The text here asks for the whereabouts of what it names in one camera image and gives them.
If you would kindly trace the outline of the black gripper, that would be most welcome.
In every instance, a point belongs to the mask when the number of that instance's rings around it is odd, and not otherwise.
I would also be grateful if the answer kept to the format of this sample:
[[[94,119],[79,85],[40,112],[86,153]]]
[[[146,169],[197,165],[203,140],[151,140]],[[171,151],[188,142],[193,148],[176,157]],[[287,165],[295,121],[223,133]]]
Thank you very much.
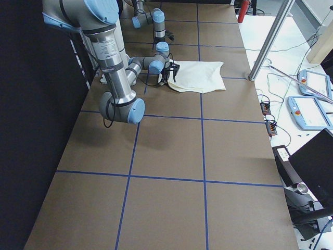
[[[170,40],[170,41],[174,41],[174,34],[172,32],[170,32],[169,30],[165,30],[165,36],[164,36],[164,40]]]
[[[176,64],[175,62],[170,62],[169,66],[161,71],[161,79],[159,80],[159,85],[162,86],[167,84],[171,73],[173,81],[176,82],[176,76],[179,69],[180,69],[179,64]]]

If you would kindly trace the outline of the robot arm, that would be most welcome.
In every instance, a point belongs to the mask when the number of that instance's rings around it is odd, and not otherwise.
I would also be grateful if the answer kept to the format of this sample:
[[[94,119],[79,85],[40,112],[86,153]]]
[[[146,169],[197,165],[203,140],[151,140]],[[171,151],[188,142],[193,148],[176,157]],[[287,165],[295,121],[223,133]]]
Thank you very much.
[[[164,12],[155,8],[146,12],[144,9],[145,1],[132,1],[134,9],[134,17],[132,24],[135,29],[140,29],[147,25],[153,25],[153,45],[159,42],[165,42],[169,39],[171,42],[175,40],[174,34],[165,28]]]
[[[156,53],[152,57],[132,57],[126,54],[119,22],[117,1],[43,1],[44,22],[54,28],[70,32],[82,32],[89,38],[93,59],[102,70],[110,89],[100,100],[99,110],[104,119],[111,122],[139,123],[145,112],[145,103],[131,89],[138,75],[161,75],[159,85],[175,78],[180,66],[176,64],[165,41],[164,12],[155,8],[144,10],[143,1],[133,1],[134,28],[153,25],[153,43]]]

